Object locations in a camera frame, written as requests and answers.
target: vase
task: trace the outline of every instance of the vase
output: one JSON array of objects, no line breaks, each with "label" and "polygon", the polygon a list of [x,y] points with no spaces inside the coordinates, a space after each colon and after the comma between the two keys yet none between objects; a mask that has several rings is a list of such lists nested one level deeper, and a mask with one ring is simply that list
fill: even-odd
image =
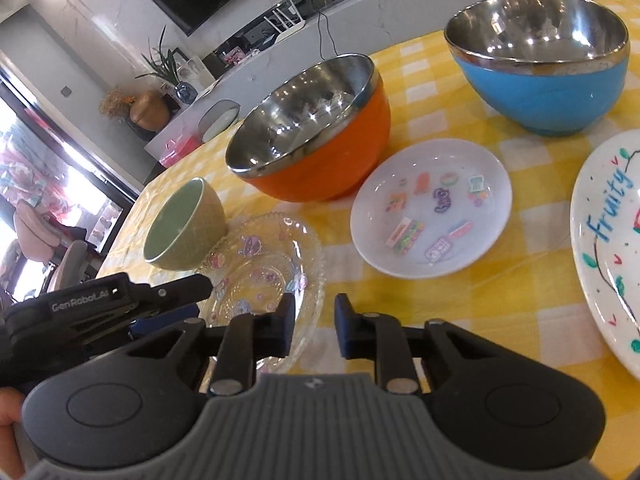
[{"label": "vase", "polygon": [[142,126],[140,126],[139,124],[136,124],[128,117],[125,117],[124,121],[125,121],[125,124],[129,128],[131,128],[131,131],[133,131],[136,134],[136,137],[141,140],[144,140],[144,142],[151,142],[153,138],[156,136],[155,132],[145,130]]},{"label": "vase", "polygon": [[141,128],[151,132],[162,130],[171,116],[169,109],[162,101],[160,92],[155,90],[145,92],[136,97],[129,113],[130,119]]},{"label": "vase", "polygon": [[178,99],[186,105],[192,104],[196,97],[198,97],[198,91],[186,81],[180,81],[175,87],[175,93]]}]

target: pink container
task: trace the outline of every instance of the pink container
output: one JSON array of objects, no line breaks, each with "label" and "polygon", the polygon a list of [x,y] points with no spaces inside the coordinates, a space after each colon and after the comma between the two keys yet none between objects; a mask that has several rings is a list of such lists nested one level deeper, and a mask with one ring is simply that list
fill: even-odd
[{"label": "pink container", "polygon": [[160,164],[165,168],[170,168],[201,145],[201,140],[192,135],[181,136],[178,140],[170,140],[166,144],[166,152],[164,152],[164,155],[160,159]]}]

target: yellow checkered tablecloth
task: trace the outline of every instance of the yellow checkered tablecloth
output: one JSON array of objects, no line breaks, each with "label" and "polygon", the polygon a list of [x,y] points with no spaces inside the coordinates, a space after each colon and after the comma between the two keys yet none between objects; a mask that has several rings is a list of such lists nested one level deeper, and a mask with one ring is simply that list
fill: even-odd
[{"label": "yellow checkered tablecloth", "polygon": [[100,275],[126,271],[135,282],[157,285],[188,274],[147,265],[142,247],[164,202],[187,180],[202,176],[217,190],[231,226],[280,210],[302,217],[318,232],[326,253],[324,308],[294,371],[372,370],[367,362],[340,358],[333,328],[333,300],[339,292],[348,293],[358,311],[385,312],[404,325],[444,318],[593,388],[607,410],[594,462],[611,478],[626,478],[640,465],[640,383],[612,355],[591,319],[569,236],[571,193],[587,156],[610,136],[640,128],[640,0],[606,5],[625,20],[633,40],[625,91],[605,118],[571,137],[534,136],[498,115],[466,82],[441,32],[372,56],[392,109],[385,157],[422,140],[454,137],[487,147],[509,171],[511,218],[494,247],[472,266],[434,280],[403,281],[381,274],[351,242],[353,197],[293,204],[263,195],[226,169],[227,132],[146,187]]}]

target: human hand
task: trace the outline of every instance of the human hand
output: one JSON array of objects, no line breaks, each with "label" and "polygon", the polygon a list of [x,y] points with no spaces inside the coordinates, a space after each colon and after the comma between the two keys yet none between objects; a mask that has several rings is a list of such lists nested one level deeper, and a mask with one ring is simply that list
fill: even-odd
[{"label": "human hand", "polygon": [[17,390],[0,388],[0,470],[14,480],[24,475],[13,427],[14,422],[20,422],[23,400]]}]

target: white plate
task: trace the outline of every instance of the white plate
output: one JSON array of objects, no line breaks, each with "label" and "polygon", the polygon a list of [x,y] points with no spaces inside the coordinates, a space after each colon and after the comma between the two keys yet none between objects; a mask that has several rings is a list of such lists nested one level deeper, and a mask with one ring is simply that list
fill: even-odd
[{"label": "white plate", "polygon": [[640,130],[603,142],[584,163],[571,198],[571,242],[593,319],[640,379]]},{"label": "white plate", "polygon": [[[483,191],[471,194],[470,179],[479,176]],[[351,237],[361,256],[385,274],[436,278],[487,252],[510,212],[509,175],[491,152],[466,140],[427,140],[371,173],[353,203]],[[402,254],[390,238],[404,218],[424,228]],[[400,236],[407,238],[412,238],[409,230]],[[444,251],[432,251],[438,241]]]}]

